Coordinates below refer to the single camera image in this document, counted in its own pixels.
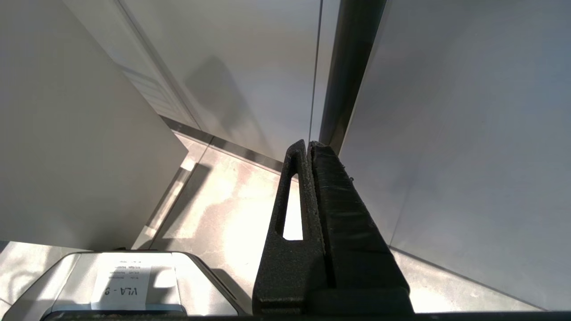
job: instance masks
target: floor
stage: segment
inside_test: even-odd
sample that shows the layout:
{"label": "floor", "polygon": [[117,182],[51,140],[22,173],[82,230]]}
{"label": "floor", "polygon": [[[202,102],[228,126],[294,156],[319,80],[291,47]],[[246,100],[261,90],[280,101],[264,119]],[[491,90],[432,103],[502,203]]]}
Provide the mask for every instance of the floor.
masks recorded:
{"label": "floor", "polygon": [[[249,310],[274,205],[279,164],[252,152],[243,153],[240,147],[203,133],[185,133],[189,135],[175,132],[188,148],[187,158],[133,248],[199,256]],[[301,239],[295,180],[284,236]],[[51,265],[74,251],[10,242],[0,254],[0,316]],[[537,310],[406,254],[393,253],[411,287],[416,312]]]}

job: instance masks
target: tile floor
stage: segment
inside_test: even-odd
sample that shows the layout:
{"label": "tile floor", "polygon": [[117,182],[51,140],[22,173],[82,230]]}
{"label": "tile floor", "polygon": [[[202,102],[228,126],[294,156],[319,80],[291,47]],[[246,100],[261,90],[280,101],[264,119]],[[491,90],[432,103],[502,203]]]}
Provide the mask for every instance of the tile floor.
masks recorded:
{"label": "tile floor", "polygon": [[[248,310],[279,173],[211,144],[175,133],[188,148],[170,199],[133,248],[184,251],[201,257]],[[301,239],[299,187],[292,182],[284,236]],[[0,254],[0,316],[70,248],[10,242]],[[416,312],[536,310],[479,284],[394,252]]]}

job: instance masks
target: paper label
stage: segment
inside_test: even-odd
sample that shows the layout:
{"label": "paper label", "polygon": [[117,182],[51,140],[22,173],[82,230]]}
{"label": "paper label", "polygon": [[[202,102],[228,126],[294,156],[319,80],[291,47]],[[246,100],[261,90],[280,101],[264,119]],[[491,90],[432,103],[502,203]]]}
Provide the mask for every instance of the paper label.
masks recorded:
{"label": "paper label", "polygon": [[105,253],[98,264],[92,310],[145,310],[151,262],[144,254]]}

